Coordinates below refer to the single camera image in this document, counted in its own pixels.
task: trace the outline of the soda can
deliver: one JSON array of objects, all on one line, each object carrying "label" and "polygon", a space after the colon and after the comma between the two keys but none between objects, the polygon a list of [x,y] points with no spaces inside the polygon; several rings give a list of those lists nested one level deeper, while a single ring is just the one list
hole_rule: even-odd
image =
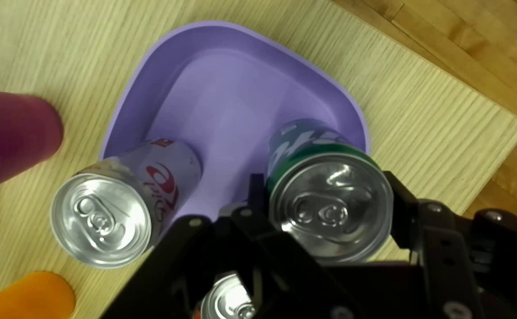
[{"label": "soda can", "polygon": [[199,319],[251,319],[254,306],[235,272],[213,281],[199,302]]},{"label": "soda can", "polygon": [[380,168],[313,118],[270,137],[267,191],[268,219],[320,263],[364,260],[390,230],[392,191]]},{"label": "soda can", "polygon": [[201,176],[196,153],[157,139],[79,169],[56,192],[51,228],[75,258],[120,267],[159,242]]}]

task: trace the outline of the white soda can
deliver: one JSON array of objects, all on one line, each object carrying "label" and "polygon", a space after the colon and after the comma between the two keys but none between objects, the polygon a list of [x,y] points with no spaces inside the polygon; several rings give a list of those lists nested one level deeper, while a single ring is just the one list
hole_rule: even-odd
[{"label": "white soda can", "polygon": [[79,169],[56,192],[51,228],[75,258],[118,267],[157,244],[201,176],[197,155],[155,139]]}]

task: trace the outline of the can top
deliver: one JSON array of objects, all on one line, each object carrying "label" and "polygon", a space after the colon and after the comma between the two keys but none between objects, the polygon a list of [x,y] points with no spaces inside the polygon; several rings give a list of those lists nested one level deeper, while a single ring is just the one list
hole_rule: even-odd
[{"label": "can top", "polygon": [[70,254],[97,267],[130,261],[151,235],[141,194],[123,180],[97,173],[77,173],[61,185],[51,206],[51,228]]},{"label": "can top", "polygon": [[251,319],[254,306],[235,272],[219,277],[201,300],[201,319]]},{"label": "can top", "polygon": [[268,214],[320,261],[364,260],[389,233],[392,191],[367,155],[330,148],[284,166]]}]

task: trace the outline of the purple plate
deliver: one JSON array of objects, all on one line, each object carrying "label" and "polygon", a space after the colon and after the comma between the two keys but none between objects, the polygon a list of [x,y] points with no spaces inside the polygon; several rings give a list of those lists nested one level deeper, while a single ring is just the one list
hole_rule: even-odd
[{"label": "purple plate", "polygon": [[144,56],[112,113],[100,155],[160,136],[189,143],[203,175],[178,214],[215,217],[222,205],[244,199],[249,171],[265,171],[274,129],[302,116],[367,150],[359,105],[321,70],[238,24],[192,22],[169,31]]}]

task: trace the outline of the green soda can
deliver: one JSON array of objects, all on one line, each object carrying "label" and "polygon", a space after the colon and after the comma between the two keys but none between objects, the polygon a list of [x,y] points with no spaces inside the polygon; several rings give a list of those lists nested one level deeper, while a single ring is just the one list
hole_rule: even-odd
[{"label": "green soda can", "polygon": [[268,219],[320,263],[366,260],[390,230],[387,178],[320,120],[288,121],[270,137],[265,185]]}]

